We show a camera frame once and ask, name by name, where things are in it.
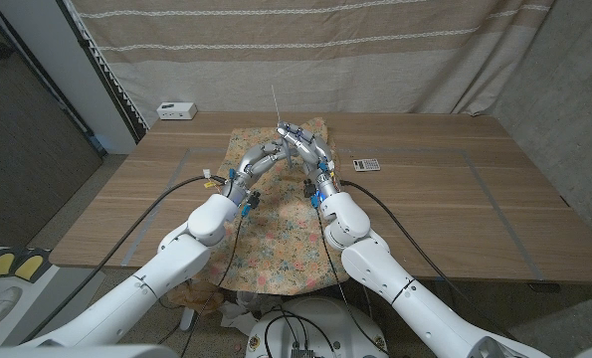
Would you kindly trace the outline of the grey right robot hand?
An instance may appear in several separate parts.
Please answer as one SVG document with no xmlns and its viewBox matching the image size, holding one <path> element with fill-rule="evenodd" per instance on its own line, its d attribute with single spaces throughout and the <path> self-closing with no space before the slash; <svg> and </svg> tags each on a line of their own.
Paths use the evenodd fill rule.
<svg viewBox="0 0 592 358">
<path fill-rule="evenodd" d="M 341 191 L 336 182 L 331 149 L 321 136 L 284 121 L 278 123 L 277 132 L 302 158 L 303 172 L 315 187 L 320 202 Z"/>
</svg>

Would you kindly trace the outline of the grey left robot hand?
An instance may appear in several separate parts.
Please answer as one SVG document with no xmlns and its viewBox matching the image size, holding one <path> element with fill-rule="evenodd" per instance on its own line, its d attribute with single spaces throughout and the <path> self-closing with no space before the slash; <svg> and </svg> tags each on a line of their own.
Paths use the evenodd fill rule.
<svg viewBox="0 0 592 358">
<path fill-rule="evenodd" d="M 297 156 L 294 149 L 289 149 L 287 144 L 278 144 L 276 141 L 253 146 L 243 155 L 238 167 L 230 170 L 223 196 L 240 206 L 264 173 L 278 161 L 286 159 L 291 162 L 292 156 Z"/>
</svg>

